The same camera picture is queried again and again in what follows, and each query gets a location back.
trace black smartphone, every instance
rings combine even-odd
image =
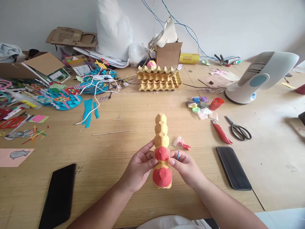
[[[52,229],[70,218],[76,164],[52,174],[38,229]]]
[[[231,188],[235,190],[252,190],[251,184],[231,147],[217,147],[218,156]]]

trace table surface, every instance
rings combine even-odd
[[[227,70],[242,76],[248,65],[248,62],[242,62]],[[200,64],[184,65],[180,70],[183,83],[204,87],[198,78],[208,74],[205,68]],[[136,70],[129,67],[118,72],[124,77]],[[303,75],[292,74],[294,76],[288,78],[291,85],[304,84]],[[70,80],[67,84],[76,83]],[[205,93],[202,89],[183,85],[175,92],[152,93],[138,92],[138,85],[131,85],[102,102],[98,108],[100,118],[95,119],[92,115],[91,126],[86,129],[74,125],[81,121],[83,104],[64,112],[53,107],[29,110],[30,114],[50,116],[44,123],[36,123],[38,130],[45,130],[47,136],[37,139],[35,145],[31,142],[21,145],[25,141],[22,138],[13,141],[0,138],[2,148],[35,148],[19,167],[0,168],[0,228],[37,228],[52,172],[76,163],[71,217],[58,227],[66,228],[118,181],[131,156],[153,139],[154,119],[159,112],[167,116],[169,149],[174,149],[173,142],[181,135],[192,146],[189,153],[202,172],[250,210],[304,207],[305,158],[302,151],[305,131],[299,130],[301,125],[296,119],[304,112],[304,96],[277,83],[267,91],[258,92],[252,103],[240,106],[228,102],[223,93],[218,95],[220,89],[216,91]],[[235,150],[253,191],[230,188],[216,153],[217,146],[227,145],[218,137],[210,119],[199,120],[185,105],[190,97],[198,95],[206,96],[210,101],[217,96],[226,100],[217,110],[218,123],[234,143],[230,146]],[[246,127],[253,139],[244,142],[235,139],[224,115]],[[116,126],[117,121],[113,119],[119,116],[122,120]],[[33,125],[28,122],[20,130],[31,129]],[[91,136],[123,130],[131,132]],[[155,217],[173,214],[189,219],[210,217],[195,192],[175,170],[173,186],[168,190],[154,189],[150,175],[127,204],[115,228],[138,226]]]

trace person's left hand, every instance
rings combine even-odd
[[[133,155],[119,180],[123,189],[134,193],[143,186],[149,173],[158,163],[158,160],[153,157],[153,151],[150,150],[153,145],[154,140],[151,140]]]

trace blue paper fish craft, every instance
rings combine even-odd
[[[28,153],[30,151],[25,151],[25,150],[22,150],[22,151],[14,151],[10,154],[10,157],[14,160],[15,158],[18,158],[18,157],[21,157],[21,156],[27,156]]]

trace white charging cable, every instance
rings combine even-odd
[[[105,80],[105,79],[104,79],[105,76],[109,76],[109,78],[111,78],[111,79]],[[96,84],[93,84],[93,80],[94,80],[94,79],[103,79],[103,80],[100,80],[100,81],[97,82]],[[118,83],[112,78],[112,76],[110,76],[110,75],[103,75],[103,76],[98,75],[98,76],[93,76],[93,77],[92,77],[92,80],[91,80],[91,83],[88,84],[88,85],[86,85],[86,86],[82,89],[82,91],[80,92],[80,95],[81,95],[81,94],[83,93],[83,91],[84,91],[87,87],[89,87],[90,85],[95,86],[94,98],[95,98],[95,100],[98,102],[98,105],[97,105],[96,108],[94,108],[93,110],[91,110],[91,111],[87,114],[87,116],[84,118],[84,120],[82,120],[81,122],[75,123],[75,125],[79,125],[79,124],[83,123],[83,122],[89,117],[89,115],[90,115],[94,110],[96,110],[96,109],[99,107],[99,101],[98,101],[98,99],[96,98],[96,89],[98,88],[98,89],[100,89],[101,91],[106,92],[106,91],[104,91],[103,89],[101,89],[100,87],[98,87],[98,85],[99,85],[100,82],[103,82],[103,83],[106,83],[106,82],[108,82],[108,83],[109,83],[109,82],[115,82],[115,83],[117,84],[118,91],[117,91],[117,92],[114,92],[114,91],[113,91],[113,92],[114,92],[114,93],[120,92],[120,88],[119,88],[119,86],[118,86]]]

